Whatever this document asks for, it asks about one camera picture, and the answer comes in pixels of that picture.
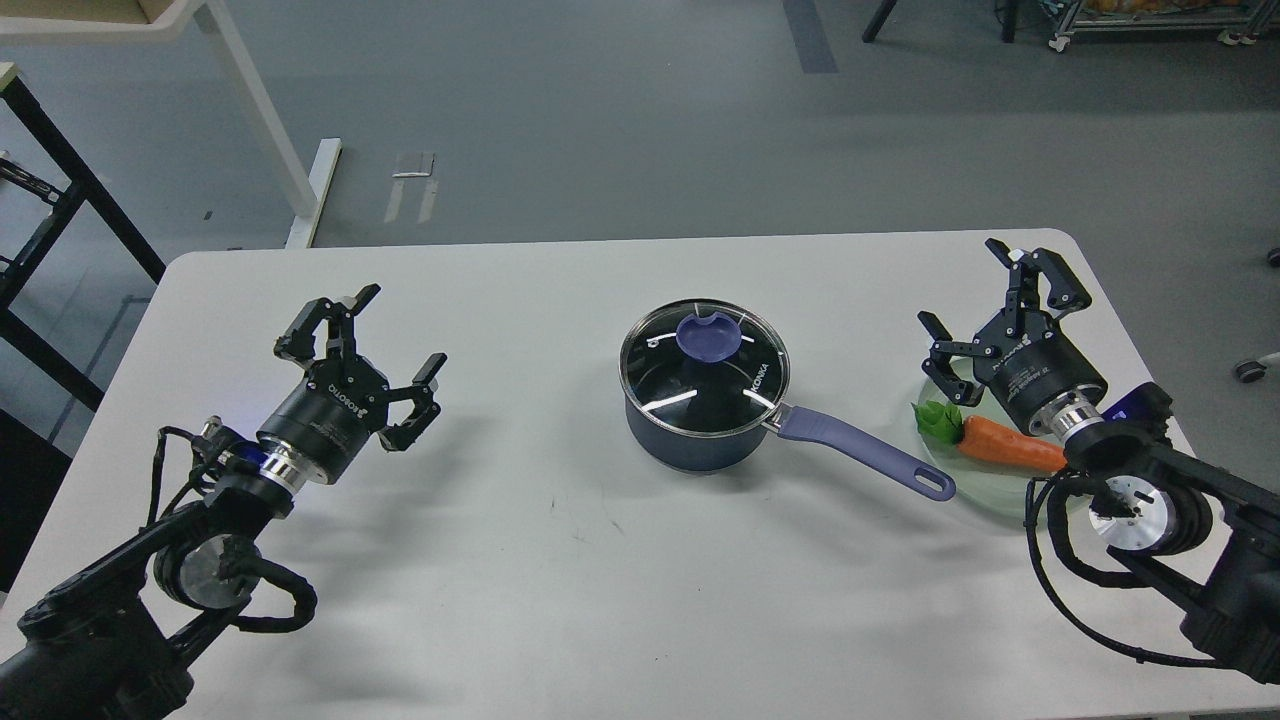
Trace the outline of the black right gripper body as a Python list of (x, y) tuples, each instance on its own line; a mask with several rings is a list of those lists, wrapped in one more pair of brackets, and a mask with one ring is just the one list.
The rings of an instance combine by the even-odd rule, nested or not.
[(1069, 391), (1096, 404), (1107, 382), (1048, 313), (1023, 313), (1018, 331), (1014, 315), (1000, 313), (975, 338), (991, 355), (973, 360), (975, 379), (989, 389), (1015, 427), (1028, 436), (1047, 430), (1036, 424), (1042, 407)]

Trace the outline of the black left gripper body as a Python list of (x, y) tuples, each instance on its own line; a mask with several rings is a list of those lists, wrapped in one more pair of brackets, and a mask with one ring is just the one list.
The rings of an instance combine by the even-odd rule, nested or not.
[(389, 388), (385, 374), (365, 357), (352, 369), (323, 359), (259, 428), (261, 445), (284, 443), (319, 468), (320, 483), (332, 486), (344, 474), (370, 436), (387, 427)]

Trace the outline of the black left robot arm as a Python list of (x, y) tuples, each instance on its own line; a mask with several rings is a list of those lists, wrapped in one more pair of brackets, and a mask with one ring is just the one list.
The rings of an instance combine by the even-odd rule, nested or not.
[(378, 292), (306, 304), (273, 348), (302, 379), (257, 434), (215, 416), (186, 433), (195, 500), (152, 503), (137, 536), (23, 614), (26, 646), (3, 664), (5, 719), (163, 719), (186, 703), (189, 666), (225, 629), (311, 623), (316, 591), (265, 559), (257, 537), (307, 483), (335, 483), (370, 438), (403, 451), (442, 410), (444, 354), (396, 388), (358, 352), (355, 318)]

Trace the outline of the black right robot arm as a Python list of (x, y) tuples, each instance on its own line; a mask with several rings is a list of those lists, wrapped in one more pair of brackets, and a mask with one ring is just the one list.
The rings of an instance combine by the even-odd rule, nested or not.
[(1051, 603), (1068, 611), (1044, 571), (1038, 527), (1076, 577), (1172, 601), (1197, 656), (1156, 653), (1087, 628), (1094, 642), (1142, 664), (1276, 683), (1277, 496), (1174, 448), (1172, 401), (1156, 383), (1100, 410), (1106, 380), (1060, 325), (1091, 305), (1084, 284), (1052, 250), (1014, 252), (995, 238), (986, 247), (1009, 274), (1004, 306), (968, 342), (920, 313), (932, 340), (922, 366), (947, 400), (974, 407), (992, 395), (1027, 438), (1061, 442), (1062, 468), (1025, 492), (1030, 564)]

